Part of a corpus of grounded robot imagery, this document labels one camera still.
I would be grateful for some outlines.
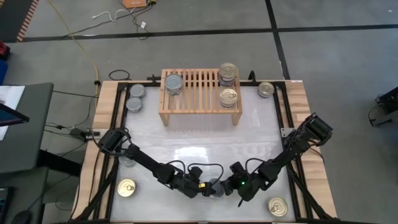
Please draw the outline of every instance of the white cable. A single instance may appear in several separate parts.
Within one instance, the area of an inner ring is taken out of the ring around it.
[[[102,12],[102,13],[100,13],[100,14],[96,15],[96,16],[92,16],[91,18],[93,18],[93,19],[96,19],[96,18],[98,18],[99,16],[102,16],[103,14],[106,14],[106,13],[108,13],[108,15],[109,15],[109,18],[111,19],[111,21],[112,21],[112,22],[114,22],[114,21],[116,21],[116,19],[118,18],[118,12],[123,12],[123,11],[126,11],[126,12],[129,12],[130,14],[132,14],[132,12],[133,12],[135,9],[136,9],[136,8],[133,8],[133,9],[131,9],[131,11],[130,11],[130,12],[129,12],[129,11],[127,11],[127,10],[125,10],[125,9],[119,9],[119,10],[117,10],[117,11],[116,11],[116,13],[114,14],[114,19],[112,19],[112,17],[111,17],[111,13],[110,13],[109,11]]]

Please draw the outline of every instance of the cardboard box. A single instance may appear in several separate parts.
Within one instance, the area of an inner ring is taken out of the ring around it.
[[[147,0],[123,0],[123,4],[128,9],[134,7],[146,7]]]

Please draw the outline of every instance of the computer monitor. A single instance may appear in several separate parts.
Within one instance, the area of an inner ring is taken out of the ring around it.
[[[20,112],[0,103],[0,127],[29,122],[29,118]]]

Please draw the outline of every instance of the wooden table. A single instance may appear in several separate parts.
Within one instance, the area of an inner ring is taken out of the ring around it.
[[[302,81],[295,80],[258,80],[258,82],[285,82],[287,95],[289,97],[290,110],[292,112],[294,126],[297,127],[300,125],[304,119],[310,115],[310,107],[308,105],[307,96],[305,94],[304,84]],[[144,83],[151,81],[128,81],[131,83]],[[241,80],[241,82],[250,82],[249,80]],[[96,108],[93,128],[94,129],[108,129],[111,117],[113,113],[114,100],[116,97],[116,89],[118,86],[117,81],[105,81],[102,84],[101,93],[99,95],[98,105]],[[286,110],[284,108],[283,99],[281,94],[279,93],[280,106],[282,110],[282,117],[284,120],[285,127],[287,127],[287,118],[286,118]],[[122,95],[121,102],[118,110],[118,118],[116,124],[120,124],[122,108],[124,106],[124,97]],[[98,184],[100,181],[100,175],[102,170],[102,164],[104,159],[104,154],[100,153],[98,155],[97,166],[95,167],[95,161],[98,154],[98,148],[94,145],[92,141],[90,141],[87,145],[86,156],[83,162],[83,168],[80,176],[80,193],[75,213],[73,214],[73,218],[79,216],[79,214],[83,211],[83,209],[88,205],[91,183],[93,181],[94,174],[94,184],[91,193],[91,198],[95,195]],[[108,171],[110,171],[112,159],[108,166]],[[317,200],[317,202],[323,207],[323,209],[331,216],[336,217],[335,205],[333,203],[333,199],[331,197],[331,192],[329,188],[328,178],[326,176],[325,167],[323,165],[322,159],[320,156],[310,150],[302,156],[303,169],[305,173],[305,178],[307,181],[307,188]],[[101,202],[101,209],[99,213],[99,218],[105,217],[106,205],[108,202],[108,190],[104,193],[104,197]],[[301,192],[297,188],[298,201],[300,204],[300,213],[302,217],[305,217],[305,207],[303,205],[303,197]]]

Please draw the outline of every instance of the gold can lid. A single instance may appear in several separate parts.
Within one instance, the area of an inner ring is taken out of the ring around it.
[[[128,197],[132,195],[135,190],[136,183],[130,178],[123,179],[118,184],[118,194],[122,197]]]
[[[287,204],[282,198],[272,198],[268,201],[268,209],[273,215],[282,217],[287,213]]]
[[[238,100],[238,94],[235,90],[225,89],[220,93],[220,100],[224,105],[234,105]]]
[[[262,95],[269,96],[274,93],[274,86],[269,82],[262,82],[259,85],[259,92]]]
[[[232,63],[224,63],[220,66],[220,75],[223,78],[233,78],[238,74],[238,68]]]

